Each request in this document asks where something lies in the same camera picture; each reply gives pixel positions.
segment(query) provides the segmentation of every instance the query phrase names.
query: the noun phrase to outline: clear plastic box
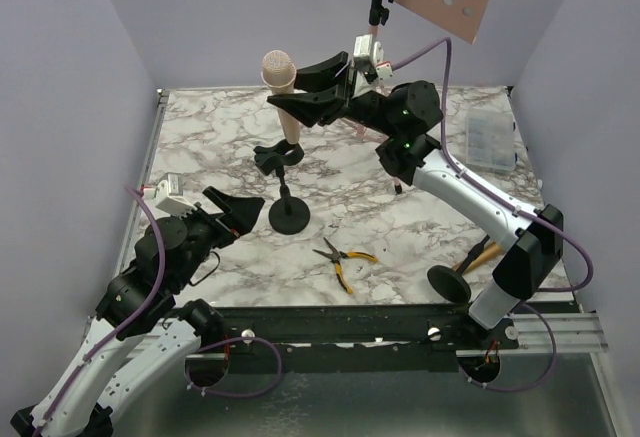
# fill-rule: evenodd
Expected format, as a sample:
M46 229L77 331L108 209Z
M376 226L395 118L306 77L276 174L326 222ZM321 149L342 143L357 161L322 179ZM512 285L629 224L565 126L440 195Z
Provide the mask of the clear plastic box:
M467 112L467 164L510 171L516 167L513 117L508 113Z

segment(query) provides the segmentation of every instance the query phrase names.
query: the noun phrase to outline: gray wall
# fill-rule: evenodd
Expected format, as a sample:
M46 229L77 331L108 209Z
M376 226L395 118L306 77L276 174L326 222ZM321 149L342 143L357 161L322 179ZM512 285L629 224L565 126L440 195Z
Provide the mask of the gray wall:
M0 0L0 435L112 276L155 87L109 0Z
M298 66L319 62L366 32L370 0L112 0L159 86L260 83L260 61L271 49ZM562 0L490 0L477 42L456 39L457 84L514 84ZM391 5L380 34L397 61L446 35ZM403 80L442 80L440 57L402 72Z
M514 92L545 199L590 251L597 308L640 435L640 0L565 0ZM584 275L568 252L574 281Z

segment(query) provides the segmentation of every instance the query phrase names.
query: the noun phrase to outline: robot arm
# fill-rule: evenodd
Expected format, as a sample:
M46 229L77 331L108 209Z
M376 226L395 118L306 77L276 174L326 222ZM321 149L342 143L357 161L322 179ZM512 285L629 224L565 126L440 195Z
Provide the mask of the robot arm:
M185 305L180 320L153 346L123 366L133 348L174 307L174 295L186 285L196 285L191 278L210 252L253 229L264 200L231 197L208 187L203 194L222 211L209 214L182 196L181 178L176 174L166 174L155 188L144 188L143 194L170 214L157 221L166 257L158 292L151 305L104 343L154 287L162 249L148 228L135 245L135 259L107 286L82 346L58 383L42 402L14 415L11 423L19 435L110 436L112 420L171 364L197 350L201 339L223 339L219 317L206 302L197 300Z
M505 255L493 272L493 281L469 309L485 329L495 327L520 301L533 296L562 257L562 240L542 225L522 217L480 192L481 184L529 214L562 229L562 213L551 205L535 209L500 191L459 162L447 161L440 142L427 134L442 119L440 96L432 83L401 84L388 96L375 91L381 79L391 77L382 47L372 35L356 39L353 57L346 52L320 64L298 70L294 87L306 93L273 95L267 101L311 127L346 118L388 138L377 149L383 168L407 185L442 199L475 222L497 242Z

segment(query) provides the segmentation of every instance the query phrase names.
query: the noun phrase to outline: table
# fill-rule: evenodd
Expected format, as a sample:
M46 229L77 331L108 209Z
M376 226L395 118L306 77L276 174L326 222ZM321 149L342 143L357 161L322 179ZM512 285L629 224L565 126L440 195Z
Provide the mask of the table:
M484 233L446 203L418 189L395 195L392 179L375 154L378 144L363 142L343 122L304 128L303 161L287 169L292 195L304 199L311 222L298 235L274 232L268 208L278 195L275 175L263 176L253 164L253 147L282 139L275 109L266 103L264 88L172 91L155 152L150 181L165 172L184 174L185 196L217 209L201 191L212 185L237 196L261 196L267 201L254 231L220 251L219 269L197 287L187 287L178 305L203 298L211 305L347 305L441 303L426 278L436 264L451 266L464 258ZM511 113L504 88L452 88L447 102L448 142L452 154L464 157L465 114L471 108ZM516 132L519 156L508 174L479 172L518 199L542 205L537 180ZM156 217L162 217L155 210ZM142 216L138 237L147 225ZM313 253L327 237L343 250L362 250L380 262L352 260L343 265L354 290L338 284L333 266ZM210 259L197 280L216 263ZM491 279L491 265L467 275L474 298ZM562 264L546 286L568 285ZM572 300L570 293L537 294L535 300Z

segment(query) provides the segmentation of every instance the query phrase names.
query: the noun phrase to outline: yellow pliers handle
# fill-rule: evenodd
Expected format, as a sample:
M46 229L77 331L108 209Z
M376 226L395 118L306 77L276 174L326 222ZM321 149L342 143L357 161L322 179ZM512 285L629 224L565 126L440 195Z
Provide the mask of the yellow pliers handle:
M371 254L365 254L364 252L345 252L345 257L348 259L365 259L374 264L378 262L377 257Z
M349 284L347 284L346 280L344 280L344 276L342 275L342 265L340 265L340 262L335 262L335 265L336 277L338 277L338 282L340 282L340 285L347 294L353 294L353 289L349 287Z

